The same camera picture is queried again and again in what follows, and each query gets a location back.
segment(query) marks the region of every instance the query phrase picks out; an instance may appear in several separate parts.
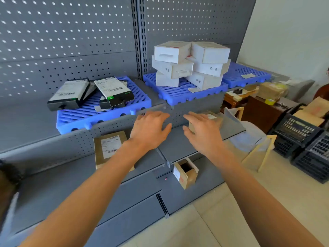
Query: left hand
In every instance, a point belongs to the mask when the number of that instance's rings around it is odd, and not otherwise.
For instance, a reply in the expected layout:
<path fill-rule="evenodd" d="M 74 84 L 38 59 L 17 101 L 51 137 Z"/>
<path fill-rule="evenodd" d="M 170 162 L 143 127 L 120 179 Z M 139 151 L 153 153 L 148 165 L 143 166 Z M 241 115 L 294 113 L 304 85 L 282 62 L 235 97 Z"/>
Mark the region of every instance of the left hand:
<path fill-rule="evenodd" d="M 169 116 L 161 111 L 148 111 L 144 116 L 138 115 L 129 140 L 142 145 L 146 151 L 157 148 L 171 132 L 171 123 L 162 130 L 162 125 Z"/>

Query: open cardboard box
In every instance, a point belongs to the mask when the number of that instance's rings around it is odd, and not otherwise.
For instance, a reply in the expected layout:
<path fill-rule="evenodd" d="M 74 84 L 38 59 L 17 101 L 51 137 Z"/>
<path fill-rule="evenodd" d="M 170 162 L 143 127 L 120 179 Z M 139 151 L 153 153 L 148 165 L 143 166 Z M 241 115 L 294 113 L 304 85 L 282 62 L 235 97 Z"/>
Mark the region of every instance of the open cardboard box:
<path fill-rule="evenodd" d="M 127 140 L 124 131 L 94 138 L 96 170 L 100 169 Z"/>
<path fill-rule="evenodd" d="M 219 115 L 217 115 L 217 114 L 215 114 L 211 111 L 205 111 L 205 112 L 202 112 L 202 113 L 208 115 L 209 119 L 215 121 L 216 125 L 220 129 L 220 127 L 222 126 L 222 122 L 223 122 L 222 117 L 220 117 Z M 191 130 L 191 132 L 195 133 L 194 126 L 191 124 L 191 122 L 188 124 L 188 128 Z"/>
<path fill-rule="evenodd" d="M 199 169 L 188 157 L 174 163 L 173 173 L 184 190 L 195 183 L 198 172 Z"/>

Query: yellow tape roll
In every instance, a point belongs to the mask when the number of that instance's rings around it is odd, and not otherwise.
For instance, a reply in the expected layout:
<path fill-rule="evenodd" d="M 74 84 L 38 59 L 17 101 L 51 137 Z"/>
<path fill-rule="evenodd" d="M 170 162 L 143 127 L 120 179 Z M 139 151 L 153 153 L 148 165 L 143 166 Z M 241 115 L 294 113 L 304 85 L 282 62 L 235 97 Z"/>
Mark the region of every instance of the yellow tape roll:
<path fill-rule="evenodd" d="M 265 104 L 268 104 L 270 106 L 273 106 L 275 104 L 275 100 L 271 100 L 271 99 L 266 99 L 265 100 Z"/>

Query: blue plastic pallet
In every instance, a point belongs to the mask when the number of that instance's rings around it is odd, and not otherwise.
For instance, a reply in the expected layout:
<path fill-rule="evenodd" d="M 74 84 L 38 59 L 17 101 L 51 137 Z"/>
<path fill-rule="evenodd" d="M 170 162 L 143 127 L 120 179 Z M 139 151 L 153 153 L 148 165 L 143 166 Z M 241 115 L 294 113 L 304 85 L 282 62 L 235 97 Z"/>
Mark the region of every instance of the blue plastic pallet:
<path fill-rule="evenodd" d="M 151 99 L 127 76 L 118 77 L 119 80 L 127 80 L 128 88 L 133 92 L 135 99 L 127 103 L 126 107 L 114 108 L 113 110 L 96 112 L 95 106 L 99 106 L 102 96 L 98 91 L 89 98 L 81 108 L 57 111 L 56 128 L 60 134 L 85 128 L 90 130 L 94 124 L 107 120 L 113 120 L 126 114 L 135 115 L 137 111 L 150 108 Z"/>
<path fill-rule="evenodd" d="M 243 74 L 254 74 L 256 77 L 245 79 L 241 77 Z M 227 83 L 229 88 L 245 87 L 249 84 L 263 83 L 270 78 L 269 73 L 231 62 L 228 72 L 223 75 L 222 82 Z"/>
<path fill-rule="evenodd" d="M 156 86 L 155 74 L 144 74 L 143 80 L 145 81 L 145 84 L 147 86 L 151 87 L 159 94 L 160 99 L 166 100 L 166 102 L 171 106 L 175 106 L 178 103 L 191 101 L 193 99 L 201 99 L 207 97 L 208 95 L 213 95 L 215 93 L 226 92 L 228 89 L 227 84 L 222 83 L 220 87 L 209 88 L 200 92 L 191 93 L 188 88 L 194 88 L 196 86 L 187 81 L 185 78 L 179 79 L 178 87 Z"/>

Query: white box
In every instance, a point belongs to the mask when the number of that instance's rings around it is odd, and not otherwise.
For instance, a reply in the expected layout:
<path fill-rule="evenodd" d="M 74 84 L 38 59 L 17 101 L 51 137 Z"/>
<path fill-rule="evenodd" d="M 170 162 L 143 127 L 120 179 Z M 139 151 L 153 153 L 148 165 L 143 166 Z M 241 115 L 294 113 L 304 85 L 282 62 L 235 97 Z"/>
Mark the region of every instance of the white box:
<path fill-rule="evenodd" d="M 154 56 L 156 61 L 180 63 L 191 50 L 191 43 L 187 41 L 167 41 L 158 46 L 154 46 Z"/>
<path fill-rule="evenodd" d="M 193 71 L 193 62 L 184 59 L 180 63 L 160 62 L 152 55 L 152 67 L 170 79 L 190 76 Z"/>
<path fill-rule="evenodd" d="M 193 72 L 191 76 L 185 78 L 201 90 L 205 90 L 208 88 L 219 87 L 222 83 L 223 76 L 217 77 L 209 74 Z"/>
<path fill-rule="evenodd" d="M 167 76 L 160 73 L 160 71 L 157 71 L 155 74 L 155 84 L 163 87 L 178 87 L 179 78 L 169 79 Z"/>
<path fill-rule="evenodd" d="M 192 42 L 191 55 L 200 63 L 227 63 L 230 49 L 211 41 Z"/>

